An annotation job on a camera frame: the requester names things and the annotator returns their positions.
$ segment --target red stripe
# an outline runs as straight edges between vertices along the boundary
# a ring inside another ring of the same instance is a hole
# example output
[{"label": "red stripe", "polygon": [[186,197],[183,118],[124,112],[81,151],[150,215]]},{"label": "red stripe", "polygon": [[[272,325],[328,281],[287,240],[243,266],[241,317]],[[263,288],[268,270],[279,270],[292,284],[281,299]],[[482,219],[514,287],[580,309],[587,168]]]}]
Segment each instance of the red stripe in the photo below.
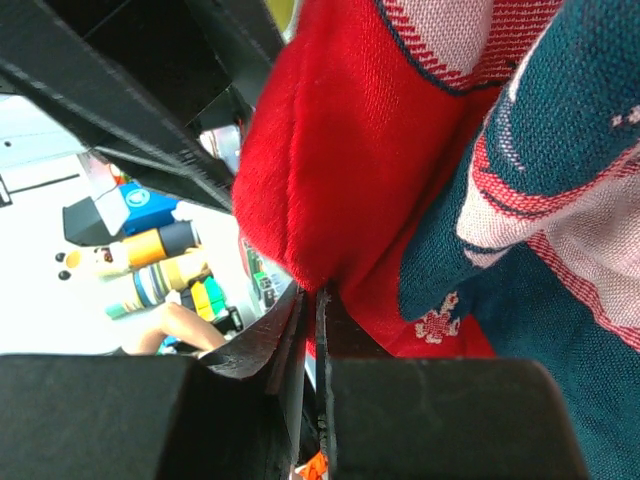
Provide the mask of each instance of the red stripe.
[{"label": "red stripe", "polygon": [[640,352],[640,329],[614,325],[602,307],[596,287],[567,268],[542,232],[535,234],[527,243],[551,268],[567,290],[589,307],[595,321],[601,327],[619,336],[627,345]]}]

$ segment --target colorful toy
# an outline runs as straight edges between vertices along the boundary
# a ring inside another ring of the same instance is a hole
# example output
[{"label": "colorful toy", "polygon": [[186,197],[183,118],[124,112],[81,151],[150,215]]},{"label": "colorful toy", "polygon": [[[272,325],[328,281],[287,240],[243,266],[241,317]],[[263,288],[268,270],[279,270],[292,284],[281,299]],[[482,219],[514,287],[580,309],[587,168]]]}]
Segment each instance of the colorful toy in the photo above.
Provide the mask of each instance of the colorful toy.
[{"label": "colorful toy", "polygon": [[72,271],[83,270],[99,276],[119,275],[181,255],[199,244],[193,222],[175,222],[104,247],[74,250],[67,255],[65,264]]},{"label": "colorful toy", "polygon": [[171,290],[182,291],[195,279],[209,273],[203,250],[154,263],[110,281],[105,312],[115,319],[159,305]]}]

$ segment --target red fabric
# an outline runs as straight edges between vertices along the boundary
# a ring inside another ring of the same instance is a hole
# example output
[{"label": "red fabric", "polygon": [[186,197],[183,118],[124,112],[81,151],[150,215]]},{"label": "red fabric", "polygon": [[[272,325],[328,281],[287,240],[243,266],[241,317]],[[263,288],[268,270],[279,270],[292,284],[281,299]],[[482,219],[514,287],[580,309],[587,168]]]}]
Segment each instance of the red fabric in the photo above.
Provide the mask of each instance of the red fabric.
[{"label": "red fabric", "polygon": [[491,355],[473,318],[427,344],[396,302],[402,253],[498,88],[451,96],[395,44],[371,0],[307,0],[256,109],[234,187],[250,242],[396,356]]}]

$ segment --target green toy block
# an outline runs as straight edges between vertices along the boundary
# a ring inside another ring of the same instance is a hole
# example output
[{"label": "green toy block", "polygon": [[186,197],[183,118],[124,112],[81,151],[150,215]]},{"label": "green toy block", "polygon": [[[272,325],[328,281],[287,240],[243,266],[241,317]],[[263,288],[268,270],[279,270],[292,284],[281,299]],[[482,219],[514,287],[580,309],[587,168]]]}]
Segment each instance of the green toy block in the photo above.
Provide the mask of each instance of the green toy block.
[{"label": "green toy block", "polygon": [[207,290],[207,296],[209,297],[209,301],[213,305],[216,302],[225,301],[225,295],[218,282],[216,282],[213,277],[207,277],[204,281],[204,288]]}]

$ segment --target pink and white pattern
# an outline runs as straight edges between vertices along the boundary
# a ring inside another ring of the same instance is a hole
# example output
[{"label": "pink and white pattern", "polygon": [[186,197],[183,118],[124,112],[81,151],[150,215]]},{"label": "pink and white pattern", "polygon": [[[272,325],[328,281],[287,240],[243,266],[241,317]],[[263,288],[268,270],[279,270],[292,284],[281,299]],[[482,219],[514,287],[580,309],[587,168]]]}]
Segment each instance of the pink and white pattern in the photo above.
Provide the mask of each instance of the pink and white pattern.
[{"label": "pink and white pattern", "polygon": [[506,81],[563,0],[382,0],[409,54],[454,90]]},{"label": "pink and white pattern", "polygon": [[[598,324],[640,351],[640,140],[589,184],[553,197],[513,191],[494,174],[483,173],[485,162],[481,135],[457,235],[491,249],[528,241]],[[519,216],[515,210],[540,215]],[[482,268],[505,253],[465,251]]]},{"label": "pink and white pattern", "polygon": [[415,323],[416,338],[424,339],[426,343],[440,344],[444,337],[457,336],[460,332],[460,318],[451,321],[451,312],[457,304],[457,292],[447,295],[439,311],[430,310]]}]

